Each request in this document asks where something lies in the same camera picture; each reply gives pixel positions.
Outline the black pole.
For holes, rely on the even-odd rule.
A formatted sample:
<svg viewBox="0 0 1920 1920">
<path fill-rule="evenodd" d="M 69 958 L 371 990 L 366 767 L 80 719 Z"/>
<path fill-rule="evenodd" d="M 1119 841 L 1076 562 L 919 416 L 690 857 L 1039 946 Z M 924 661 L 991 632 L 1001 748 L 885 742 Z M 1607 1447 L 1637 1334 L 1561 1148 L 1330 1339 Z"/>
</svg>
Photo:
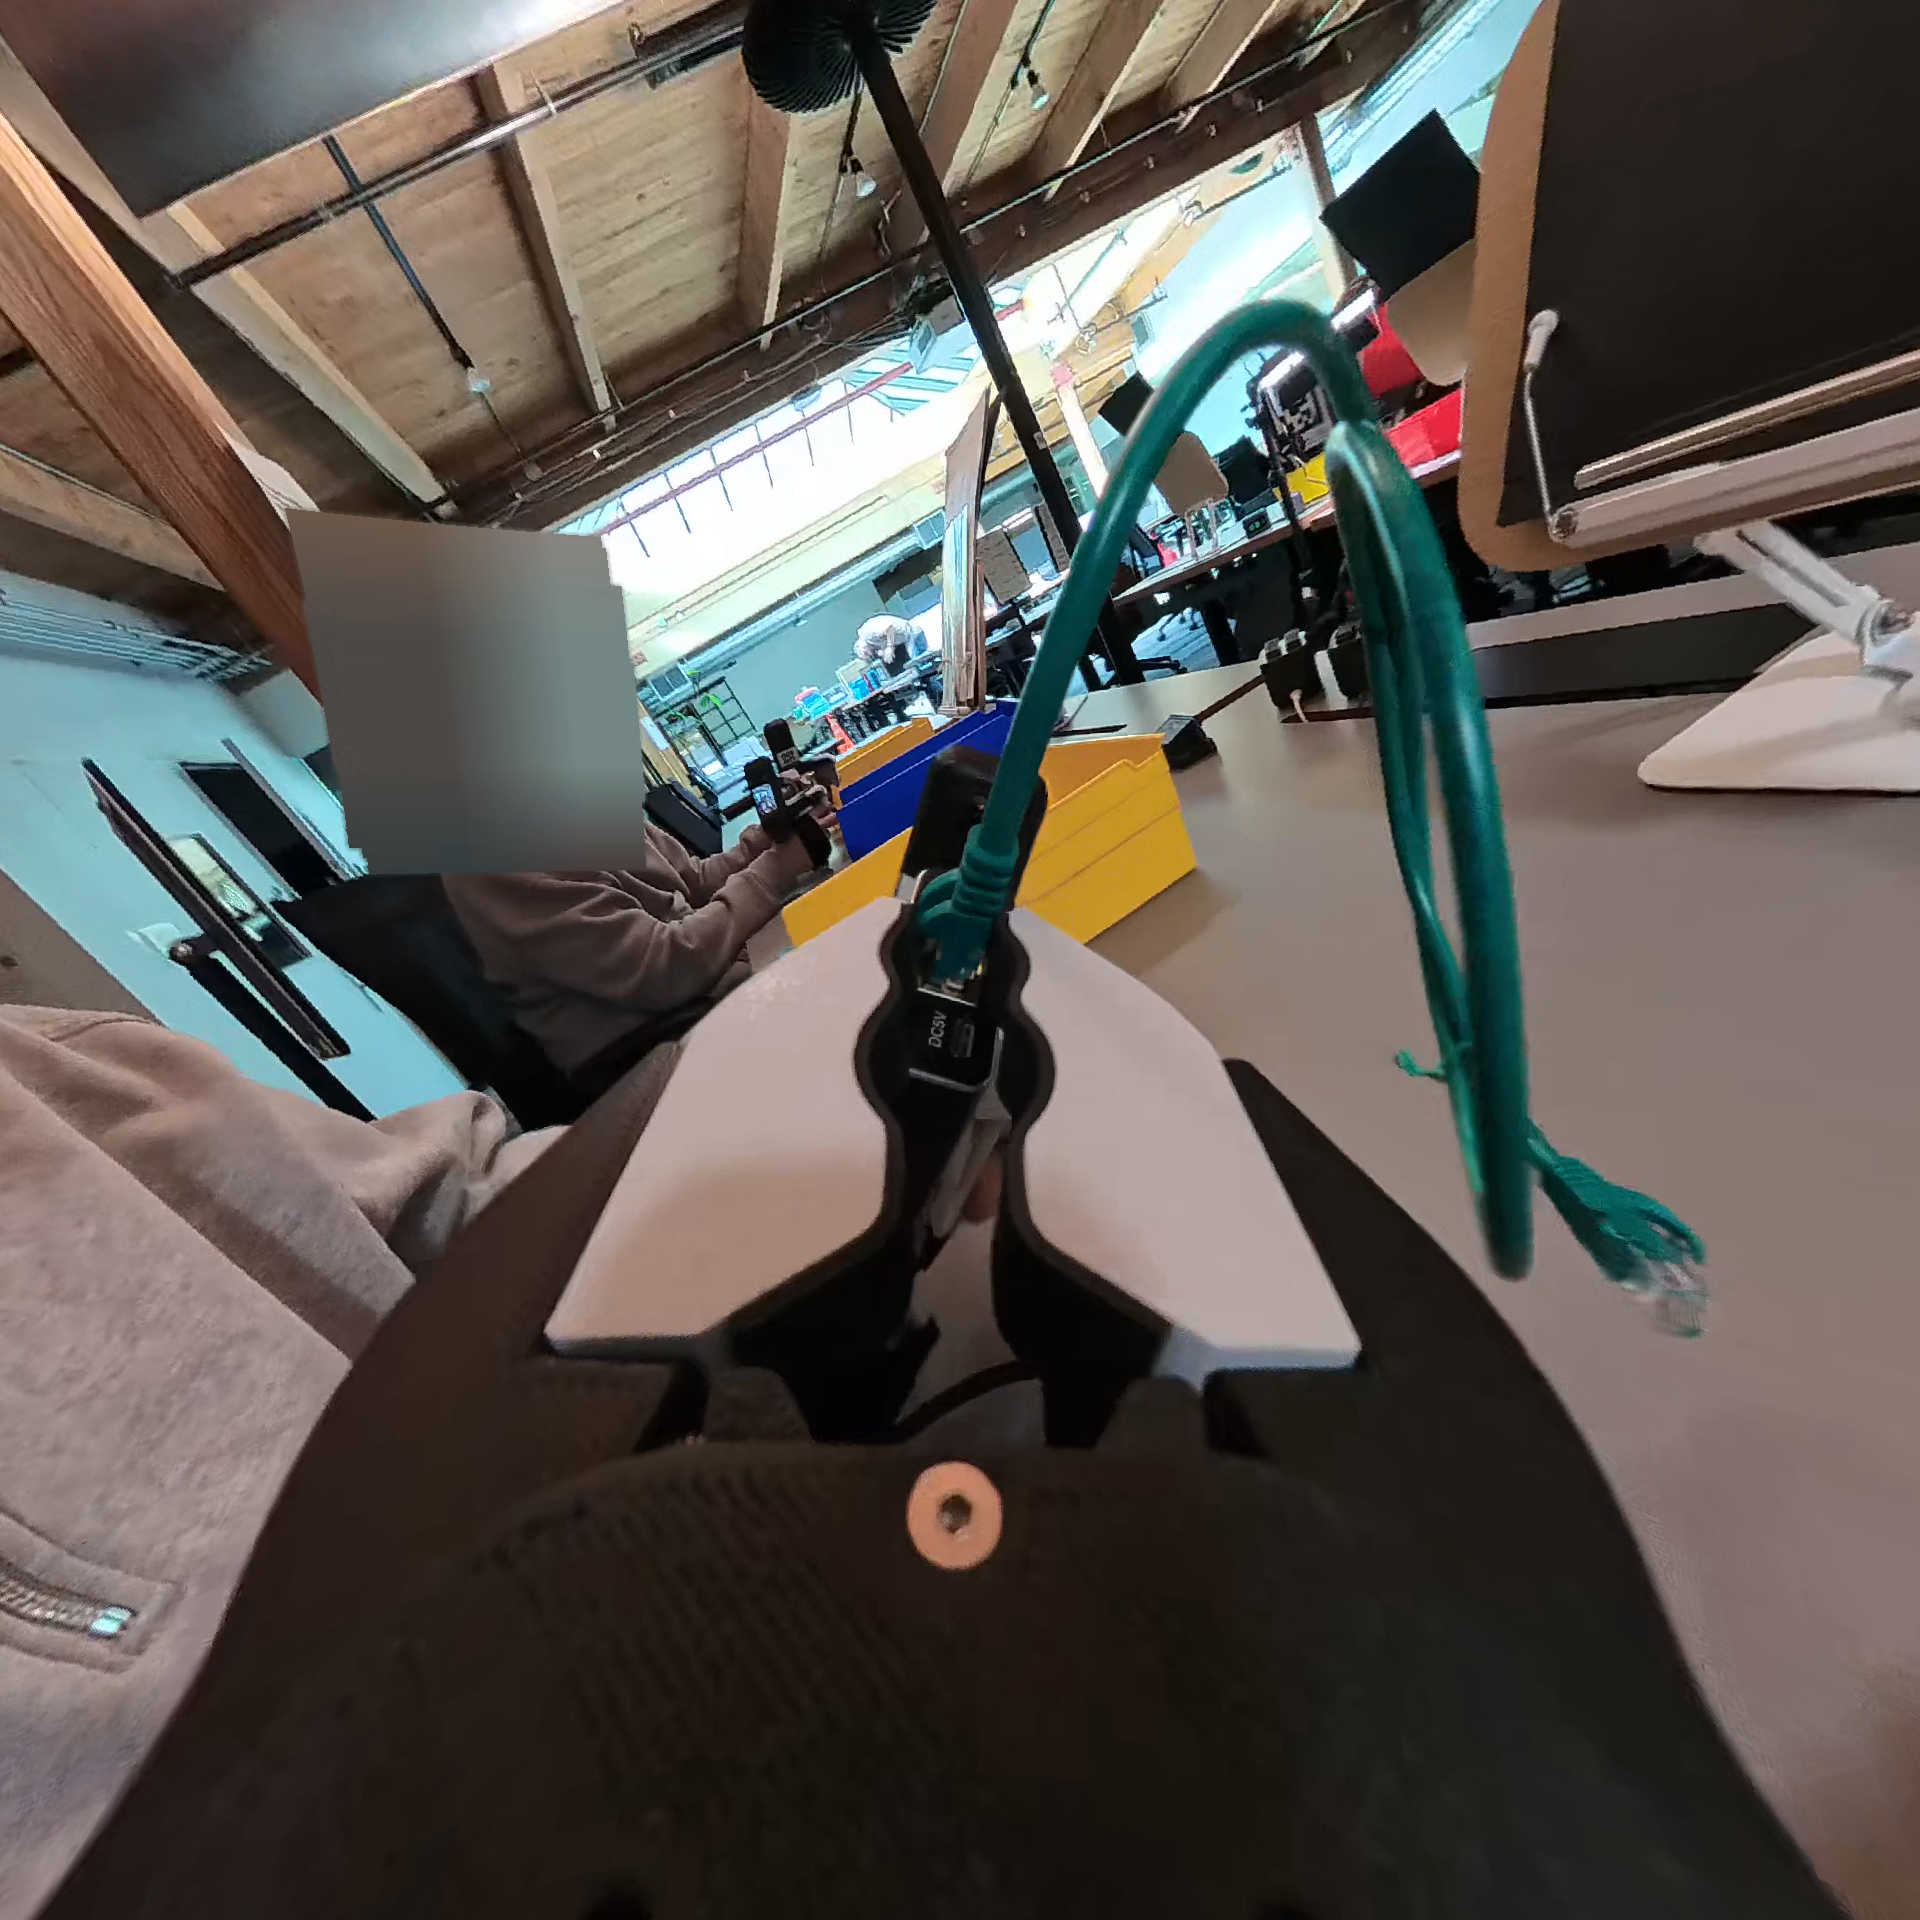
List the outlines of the black pole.
<svg viewBox="0 0 1920 1920">
<path fill-rule="evenodd" d="M 1056 537 L 1073 558 L 1081 539 L 1074 502 L 1001 335 L 995 294 L 948 201 L 942 173 L 894 76 L 894 57 L 922 33 L 931 13 L 931 2 L 752 2 L 744 21 L 740 57 L 756 95 L 775 111 L 823 111 L 855 89 L 864 93 L 894 149 L 909 200 L 948 270 Z"/>
</svg>

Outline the black white marker board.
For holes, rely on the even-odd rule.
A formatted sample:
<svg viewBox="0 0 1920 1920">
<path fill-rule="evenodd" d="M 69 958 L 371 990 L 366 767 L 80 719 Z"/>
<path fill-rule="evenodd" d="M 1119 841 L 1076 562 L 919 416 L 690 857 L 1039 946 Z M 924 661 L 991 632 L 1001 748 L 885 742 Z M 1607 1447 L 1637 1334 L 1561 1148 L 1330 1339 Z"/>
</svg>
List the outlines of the black white marker board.
<svg viewBox="0 0 1920 1920">
<path fill-rule="evenodd" d="M 1298 353 L 1268 364 L 1249 394 L 1263 437 L 1283 467 L 1304 467 L 1320 452 L 1336 423 L 1332 401 Z"/>
</svg>

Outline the black office chair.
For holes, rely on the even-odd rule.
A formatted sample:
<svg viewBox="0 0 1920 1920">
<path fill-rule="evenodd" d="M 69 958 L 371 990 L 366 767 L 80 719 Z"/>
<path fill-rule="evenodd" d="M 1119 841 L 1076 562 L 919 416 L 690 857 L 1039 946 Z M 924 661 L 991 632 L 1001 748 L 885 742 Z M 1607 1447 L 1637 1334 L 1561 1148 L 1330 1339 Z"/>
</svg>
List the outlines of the black office chair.
<svg viewBox="0 0 1920 1920">
<path fill-rule="evenodd" d="M 583 1096 L 517 1025 L 485 978 L 440 878 L 353 878 L 283 900 L 278 913 L 432 1042 L 467 1088 L 526 1131 L 566 1126 Z"/>
</svg>

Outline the clear standing panel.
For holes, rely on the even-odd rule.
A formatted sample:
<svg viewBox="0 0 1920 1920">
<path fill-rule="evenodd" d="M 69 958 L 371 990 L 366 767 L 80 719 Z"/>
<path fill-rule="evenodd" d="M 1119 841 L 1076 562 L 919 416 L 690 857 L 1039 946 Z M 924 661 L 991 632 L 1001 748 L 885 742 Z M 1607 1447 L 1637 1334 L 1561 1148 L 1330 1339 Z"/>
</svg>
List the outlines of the clear standing panel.
<svg viewBox="0 0 1920 1920">
<path fill-rule="evenodd" d="M 978 712 L 986 701 L 986 639 L 982 582 L 982 487 L 998 396 L 985 390 L 972 413 L 948 445 L 942 544 L 941 544 L 941 706 L 948 719 Z"/>
</svg>

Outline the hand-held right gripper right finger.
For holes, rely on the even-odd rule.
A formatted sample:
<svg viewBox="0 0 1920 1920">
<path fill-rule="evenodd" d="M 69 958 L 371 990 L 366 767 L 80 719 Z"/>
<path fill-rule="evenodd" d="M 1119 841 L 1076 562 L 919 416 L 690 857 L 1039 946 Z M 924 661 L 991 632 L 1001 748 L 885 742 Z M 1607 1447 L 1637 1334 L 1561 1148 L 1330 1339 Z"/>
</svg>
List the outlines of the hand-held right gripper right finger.
<svg viewBox="0 0 1920 1920">
<path fill-rule="evenodd" d="M 1140 1333 L 1140 1366 L 1348 1372 L 1361 1339 L 1216 1048 L 1160 993 L 1015 908 L 1041 1086 L 1007 1148 L 1007 1222 Z"/>
</svg>

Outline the black network switch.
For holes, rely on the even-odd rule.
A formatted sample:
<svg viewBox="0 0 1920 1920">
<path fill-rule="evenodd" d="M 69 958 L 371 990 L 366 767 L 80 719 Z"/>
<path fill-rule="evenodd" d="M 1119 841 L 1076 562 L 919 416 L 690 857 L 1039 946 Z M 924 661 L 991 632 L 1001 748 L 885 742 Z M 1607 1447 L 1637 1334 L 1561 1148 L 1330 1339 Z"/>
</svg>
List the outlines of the black network switch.
<svg viewBox="0 0 1920 1920">
<path fill-rule="evenodd" d="M 1035 1112 L 1050 1070 L 1029 984 L 1026 958 L 1014 950 L 964 981 L 909 981 L 909 1071 L 948 1091 L 995 1091 L 1014 1118 Z"/>
</svg>

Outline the black panel on white stand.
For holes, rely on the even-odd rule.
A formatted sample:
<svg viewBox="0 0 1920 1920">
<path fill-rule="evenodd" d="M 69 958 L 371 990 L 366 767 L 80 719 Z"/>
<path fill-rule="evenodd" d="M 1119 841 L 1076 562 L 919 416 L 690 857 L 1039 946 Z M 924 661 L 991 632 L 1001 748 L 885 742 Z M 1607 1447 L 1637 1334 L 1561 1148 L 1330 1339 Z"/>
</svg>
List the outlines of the black panel on white stand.
<svg viewBox="0 0 1920 1920">
<path fill-rule="evenodd" d="M 1505 571 L 1694 544 L 1805 624 L 1654 790 L 1913 797 L 1916 593 L 1794 516 L 1916 493 L 1918 5 L 1539 5 L 1480 155 L 1456 504 Z"/>
</svg>

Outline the red plastic bin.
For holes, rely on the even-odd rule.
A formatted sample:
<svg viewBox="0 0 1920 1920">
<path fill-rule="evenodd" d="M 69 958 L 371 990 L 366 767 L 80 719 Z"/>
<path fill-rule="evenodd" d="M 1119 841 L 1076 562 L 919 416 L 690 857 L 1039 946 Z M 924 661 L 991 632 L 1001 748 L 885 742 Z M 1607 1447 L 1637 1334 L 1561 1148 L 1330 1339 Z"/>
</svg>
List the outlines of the red plastic bin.
<svg viewBox="0 0 1920 1920">
<path fill-rule="evenodd" d="M 1414 383 L 1376 396 L 1380 427 L 1409 473 L 1444 467 L 1461 443 L 1461 384 Z"/>
</svg>

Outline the blue plastic bin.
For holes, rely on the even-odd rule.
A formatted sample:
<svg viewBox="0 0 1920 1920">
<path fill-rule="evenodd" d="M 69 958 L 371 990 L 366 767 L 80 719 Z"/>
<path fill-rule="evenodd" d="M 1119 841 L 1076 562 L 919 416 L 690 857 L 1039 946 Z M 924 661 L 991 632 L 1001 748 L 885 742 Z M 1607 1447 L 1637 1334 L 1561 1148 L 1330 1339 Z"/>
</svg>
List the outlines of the blue plastic bin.
<svg viewBox="0 0 1920 1920">
<path fill-rule="evenodd" d="M 859 774 L 855 781 L 846 784 L 839 803 L 839 828 L 848 861 L 868 857 L 900 834 L 911 830 L 929 773 L 950 748 L 964 748 L 972 755 L 982 755 L 986 764 L 995 767 L 1008 739 L 1015 708 L 1015 701 L 991 701 L 963 719 L 950 719 L 874 773 Z"/>
</svg>

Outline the person's grey jacket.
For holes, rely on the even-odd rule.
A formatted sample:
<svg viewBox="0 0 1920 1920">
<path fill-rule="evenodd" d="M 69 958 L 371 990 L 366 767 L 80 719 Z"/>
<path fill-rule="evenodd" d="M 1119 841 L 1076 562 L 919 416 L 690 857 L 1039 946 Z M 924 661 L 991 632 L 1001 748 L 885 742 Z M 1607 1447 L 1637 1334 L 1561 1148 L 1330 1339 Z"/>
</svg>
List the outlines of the person's grey jacket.
<svg viewBox="0 0 1920 1920">
<path fill-rule="evenodd" d="M 477 1091 L 344 1116 L 154 1021 L 4 1007 L 4 1916 L 205 1666 L 349 1365 L 556 1141 Z"/>
</svg>

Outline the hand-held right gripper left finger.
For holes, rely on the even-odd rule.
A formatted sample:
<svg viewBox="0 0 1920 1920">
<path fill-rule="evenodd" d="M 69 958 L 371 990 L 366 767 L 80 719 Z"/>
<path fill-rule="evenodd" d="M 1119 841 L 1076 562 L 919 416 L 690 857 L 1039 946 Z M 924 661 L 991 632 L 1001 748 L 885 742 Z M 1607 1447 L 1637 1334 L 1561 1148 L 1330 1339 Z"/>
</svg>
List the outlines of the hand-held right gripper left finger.
<svg viewBox="0 0 1920 1920">
<path fill-rule="evenodd" d="M 839 1375 L 900 1345 L 909 1144 L 881 1021 L 905 918 L 858 908 L 691 1031 L 545 1317 L 556 1354 Z"/>
</svg>

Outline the wooden background table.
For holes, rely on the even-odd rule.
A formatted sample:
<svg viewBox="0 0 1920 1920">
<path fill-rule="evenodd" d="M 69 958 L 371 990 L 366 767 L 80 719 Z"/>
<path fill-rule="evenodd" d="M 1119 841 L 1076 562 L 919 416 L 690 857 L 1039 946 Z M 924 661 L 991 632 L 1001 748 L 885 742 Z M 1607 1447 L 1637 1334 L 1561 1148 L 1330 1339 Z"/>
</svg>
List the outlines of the wooden background table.
<svg viewBox="0 0 1920 1920">
<path fill-rule="evenodd" d="M 1343 547 L 1330 495 L 1275 495 L 1252 523 L 1162 519 L 1127 539 L 1110 610 L 1147 680 L 1252 666 L 1332 606 Z"/>
</svg>

